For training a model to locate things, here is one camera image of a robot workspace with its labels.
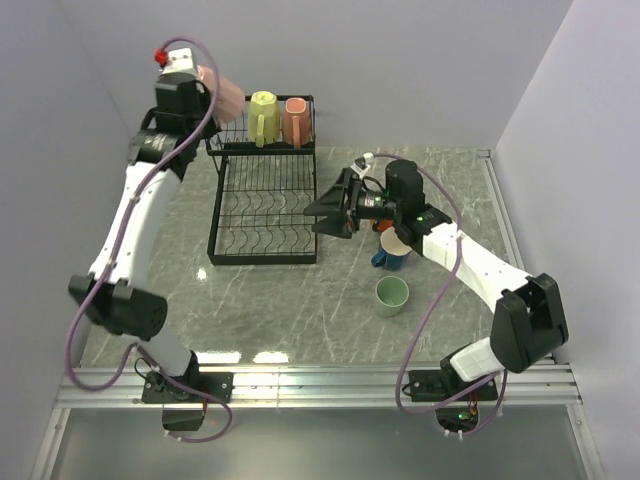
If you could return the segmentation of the yellow-green faceted mug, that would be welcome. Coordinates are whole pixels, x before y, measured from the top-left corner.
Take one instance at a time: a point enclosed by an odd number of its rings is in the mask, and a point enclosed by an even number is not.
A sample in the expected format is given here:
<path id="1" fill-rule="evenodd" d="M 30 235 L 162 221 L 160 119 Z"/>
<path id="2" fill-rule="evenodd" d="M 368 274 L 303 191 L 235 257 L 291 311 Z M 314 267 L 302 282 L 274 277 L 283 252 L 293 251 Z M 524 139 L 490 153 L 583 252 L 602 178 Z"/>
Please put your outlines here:
<path id="1" fill-rule="evenodd" d="M 280 105 L 275 94 L 257 91 L 252 94 L 247 113 L 247 136 L 257 148 L 275 143 L 280 137 Z"/>

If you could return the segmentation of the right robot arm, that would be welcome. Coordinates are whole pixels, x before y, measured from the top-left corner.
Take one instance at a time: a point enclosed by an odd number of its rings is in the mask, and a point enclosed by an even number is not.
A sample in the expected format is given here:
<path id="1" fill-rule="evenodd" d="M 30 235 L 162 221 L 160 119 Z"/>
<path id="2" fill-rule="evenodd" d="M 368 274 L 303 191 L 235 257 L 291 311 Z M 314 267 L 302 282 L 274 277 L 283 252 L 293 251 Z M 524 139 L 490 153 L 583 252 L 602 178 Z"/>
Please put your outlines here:
<path id="1" fill-rule="evenodd" d="M 373 154 L 342 169 L 335 183 L 304 213 L 317 234 L 349 239 L 363 220 L 389 220 L 400 244 L 460 280 L 490 309 L 490 334 L 440 363 L 442 400 L 462 399 L 492 375 L 521 373 L 569 339 L 558 283 L 518 269 L 464 233 L 462 215 L 448 216 L 426 200 L 424 183 L 440 183 L 423 167 L 388 155 L 385 182 L 370 188 Z"/>

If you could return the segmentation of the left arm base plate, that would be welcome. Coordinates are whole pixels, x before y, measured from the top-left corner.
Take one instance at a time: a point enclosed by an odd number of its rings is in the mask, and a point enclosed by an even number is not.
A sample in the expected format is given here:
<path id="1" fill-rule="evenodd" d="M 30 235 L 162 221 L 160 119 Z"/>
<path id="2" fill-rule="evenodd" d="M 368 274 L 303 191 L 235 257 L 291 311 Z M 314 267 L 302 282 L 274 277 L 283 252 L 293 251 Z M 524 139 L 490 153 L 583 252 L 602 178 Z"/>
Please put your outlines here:
<path id="1" fill-rule="evenodd" d="M 191 389 L 229 402 L 233 381 L 231 372 L 201 373 Z M 141 401 L 144 404 L 194 403 L 203 401 L 203 398 L 171 384 L 158 372 L 149 372 L 145 377 Z"/>

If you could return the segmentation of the pale pink mug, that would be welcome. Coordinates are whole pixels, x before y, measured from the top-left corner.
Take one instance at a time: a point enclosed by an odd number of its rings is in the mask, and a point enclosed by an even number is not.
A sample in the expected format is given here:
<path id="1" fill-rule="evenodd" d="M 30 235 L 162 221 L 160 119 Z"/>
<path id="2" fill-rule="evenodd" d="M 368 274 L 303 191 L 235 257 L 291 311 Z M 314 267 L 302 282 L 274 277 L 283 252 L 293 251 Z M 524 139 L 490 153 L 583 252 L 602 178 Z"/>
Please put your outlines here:
<path id="1" fill-rule="evenodd" d="M 240 87 L 230 82 L 225 77 L 218 77 L 214 71 L 205 66 L 198 65 L 200 80 L 213 92 L 219 88 L 216 106 L 213 117 L 218 124 L 226 125 L 238 120 L 243 113 L 245 105 L 245 94 Z"/>

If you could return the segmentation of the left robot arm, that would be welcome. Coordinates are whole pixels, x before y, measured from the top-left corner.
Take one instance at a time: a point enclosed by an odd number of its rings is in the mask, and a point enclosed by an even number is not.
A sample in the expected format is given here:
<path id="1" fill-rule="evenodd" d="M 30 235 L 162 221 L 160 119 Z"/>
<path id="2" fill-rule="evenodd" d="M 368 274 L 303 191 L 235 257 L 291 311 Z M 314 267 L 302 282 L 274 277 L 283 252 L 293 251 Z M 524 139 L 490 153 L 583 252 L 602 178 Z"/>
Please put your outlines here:
<path id="1" fill-rule="evenodd" d="M 217 133 L 214 94 L 185 73 L 165 74 L 155 84 L 156 105 L 131 139 L 125 185 L 105 243 L 89 272 L 68 285 L 78 303 L 66 339 L 83 318 L 114 336 L 132 339 L 166 378 L 177 401 L 189 402 L 202 379 L 193 351 L 168 326 L 165 298 L 146 289 L 147 272 L 160 223 L 203 139 Z"/>

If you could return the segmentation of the salmon floral mug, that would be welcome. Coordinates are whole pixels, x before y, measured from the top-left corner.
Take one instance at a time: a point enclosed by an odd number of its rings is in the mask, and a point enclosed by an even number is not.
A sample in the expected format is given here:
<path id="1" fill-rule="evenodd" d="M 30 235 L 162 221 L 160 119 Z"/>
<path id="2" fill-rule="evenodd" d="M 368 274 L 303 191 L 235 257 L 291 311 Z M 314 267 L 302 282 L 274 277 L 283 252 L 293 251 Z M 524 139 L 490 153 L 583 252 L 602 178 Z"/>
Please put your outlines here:
<path id="1" fill-rule="evenodd" d="M 287 144 L 299 149 L 312 140 L 311 111 L 302 97 L 286 100 L 282 119 L 282 135 Z"/>

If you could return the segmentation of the orange mug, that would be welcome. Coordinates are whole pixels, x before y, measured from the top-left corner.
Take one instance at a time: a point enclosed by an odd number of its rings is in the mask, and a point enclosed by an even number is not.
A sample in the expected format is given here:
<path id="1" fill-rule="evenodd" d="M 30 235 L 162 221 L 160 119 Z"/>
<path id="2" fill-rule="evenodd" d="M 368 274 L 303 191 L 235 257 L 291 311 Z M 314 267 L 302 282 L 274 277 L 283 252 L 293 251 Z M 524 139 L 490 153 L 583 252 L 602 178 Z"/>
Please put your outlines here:
<path id="1" fill-rule="evenodd" d="M 393 221 L 389 219 L 372 219 L 370 225 L 374 232 L 382 233 L 393 226 Z"/>

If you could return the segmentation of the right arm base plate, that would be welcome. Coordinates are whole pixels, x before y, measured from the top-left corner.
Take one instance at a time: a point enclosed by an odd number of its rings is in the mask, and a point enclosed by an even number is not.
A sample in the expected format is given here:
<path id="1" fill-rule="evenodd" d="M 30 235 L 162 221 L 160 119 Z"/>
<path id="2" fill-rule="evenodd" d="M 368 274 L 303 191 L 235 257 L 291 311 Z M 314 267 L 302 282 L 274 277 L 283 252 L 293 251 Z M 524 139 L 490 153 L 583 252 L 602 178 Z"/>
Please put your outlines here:
<path id="1" fill-rule="evenodd" d="M 438 403 L 462 390 L 477 383 L 451 380 L 441 370 L 410 370 L 409 381 L 402 387 L 402 393 L 415 403 Z M 486 384 L 479 386 L 473 392 L 462 397 L 461 400 L 492 401 L 498 399 L 498 390 L 495 381 L 491 379 Z"/>

